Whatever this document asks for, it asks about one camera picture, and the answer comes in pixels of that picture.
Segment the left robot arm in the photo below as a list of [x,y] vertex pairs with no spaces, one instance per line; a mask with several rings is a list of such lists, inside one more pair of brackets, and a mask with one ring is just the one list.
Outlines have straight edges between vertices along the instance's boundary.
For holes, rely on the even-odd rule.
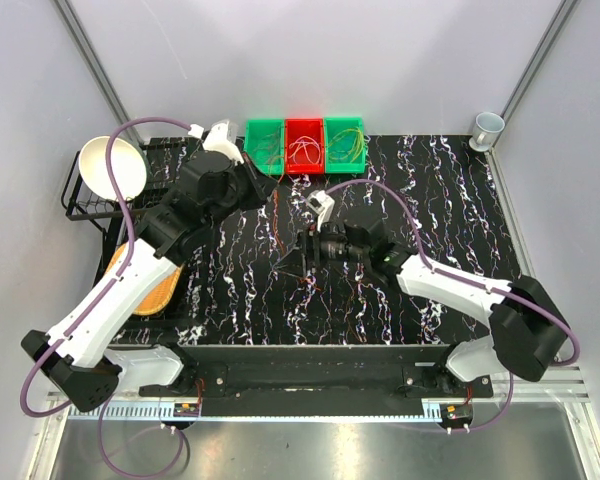
[[162,200],[132,227],[124,258],[59,324],[25,335],[21,346],[35,370],[81,412],[98,408],[118,390],[164,387],[176,396],[188,394],[196,382],[195,364],[176,346],[114,351],[111,340],[227,217],[261,208],[276,186],[249,158],[195,154]]

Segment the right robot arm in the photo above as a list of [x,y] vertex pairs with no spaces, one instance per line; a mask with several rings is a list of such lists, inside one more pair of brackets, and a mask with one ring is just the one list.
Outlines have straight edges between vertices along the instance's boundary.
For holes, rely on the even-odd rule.
[[298,234],[274,269],[304,278],[336,262],[360,264],[376,283],[435,301],[488,327],[488,336],[452,346],[434,371],[435,387],[446,396],[495,373],[538,382],[568,338],[564,316],[537,279],[488,279],[446,267],[390,240],[380,221],[368,226],[316,222]]

